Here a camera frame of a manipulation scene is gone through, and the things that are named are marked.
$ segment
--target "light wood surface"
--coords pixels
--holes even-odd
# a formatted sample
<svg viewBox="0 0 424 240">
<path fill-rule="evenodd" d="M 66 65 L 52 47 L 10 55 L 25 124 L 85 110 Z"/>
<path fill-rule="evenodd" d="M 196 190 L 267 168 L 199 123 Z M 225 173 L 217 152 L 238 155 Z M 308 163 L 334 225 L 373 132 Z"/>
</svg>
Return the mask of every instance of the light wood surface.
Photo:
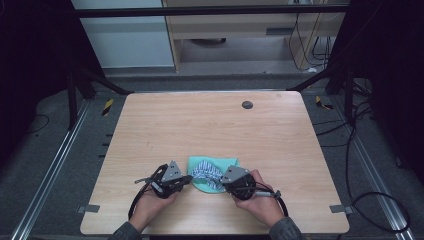
<svg viewBox="0 0 424 240">
<path fill-rule="evenodd" d="M 244 109 L 243 101 L 252 109 Z M 127 220 L 131 201 L 159 165 L 175 160 L 183 172 L 191 155 L 237 157 L 282 192 L 303 233 L 344 233 L 343 213 L 302 97 L 297 92 L 132 94 L 126 99 L 90 204 L 84 234 L 111 234 Z M 267 234 L 235 207 L 230 195 L 187 185 L 145 234 Z"/>
</svg>

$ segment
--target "person's left hand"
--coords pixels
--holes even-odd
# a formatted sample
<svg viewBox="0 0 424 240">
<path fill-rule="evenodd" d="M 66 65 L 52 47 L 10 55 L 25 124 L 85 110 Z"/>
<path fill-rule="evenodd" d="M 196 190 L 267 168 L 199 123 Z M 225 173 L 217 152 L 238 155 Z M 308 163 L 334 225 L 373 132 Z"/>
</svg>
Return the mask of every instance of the person's left hand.
<svg viewBox="0 0 424 240">
<path fill-rule="evenodd" d="M 138 232 L 142 232 L 166 206 L 172 204 L 177 198 L 179 192 L 169 196 L 167 199 L 162 199 L 156 196 L 151 186 L 147 187 L 147 191 L 138 200 L 134 210 L 134 214 L 129 220 Z"/>
</svg>

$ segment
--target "wall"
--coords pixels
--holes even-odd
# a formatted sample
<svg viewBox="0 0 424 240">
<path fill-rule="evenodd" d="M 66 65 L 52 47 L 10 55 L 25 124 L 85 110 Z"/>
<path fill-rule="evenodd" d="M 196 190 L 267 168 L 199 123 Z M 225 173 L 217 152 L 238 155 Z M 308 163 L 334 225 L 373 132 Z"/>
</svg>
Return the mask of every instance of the wall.
<svg viewBox="0 0 424 240">
<path fill-rule="evenodd" d="M 72 0 L 76 9 L 162 7 L 160 0 Z M 173 67 L 164 17 L 81 19 L 99 62 L 108 68 Z"/>
</svg>

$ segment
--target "towel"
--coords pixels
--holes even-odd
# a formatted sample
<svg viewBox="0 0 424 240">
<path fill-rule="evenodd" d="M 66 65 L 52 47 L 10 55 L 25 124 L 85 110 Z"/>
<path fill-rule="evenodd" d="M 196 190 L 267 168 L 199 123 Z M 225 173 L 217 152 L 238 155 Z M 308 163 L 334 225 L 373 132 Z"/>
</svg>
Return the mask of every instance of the towel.
<svg viewBox="0 0 424 240">
<path fill-rule="evenodd" d="M 230 165 L 240 166 L 237 158 L 216 158 L 207 156 L 190 156 L 187 174 L 193 176 L 193 185 L 202 192 L 225 192 L 220 179 Z"/>
</svg>

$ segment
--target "sleeve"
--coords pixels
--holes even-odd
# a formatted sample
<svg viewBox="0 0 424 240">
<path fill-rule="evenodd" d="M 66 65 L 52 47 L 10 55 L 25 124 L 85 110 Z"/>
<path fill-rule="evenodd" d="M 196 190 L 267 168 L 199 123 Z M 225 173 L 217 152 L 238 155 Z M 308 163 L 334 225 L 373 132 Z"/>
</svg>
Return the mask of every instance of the sleeve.
<svg viewBox="0 0 424 240">
<path fill-rule="evenodd" d="M 299 240 L 302 233 L 290 217 L 285 217 L 278 221 L 269 230 L 272 240 Z"/>
<path fill-rule="evenodd" d="M 141 240 L 141 234 L 129 223 L 126 222 L 118 228 L 109 240 Z"/>
</svg>

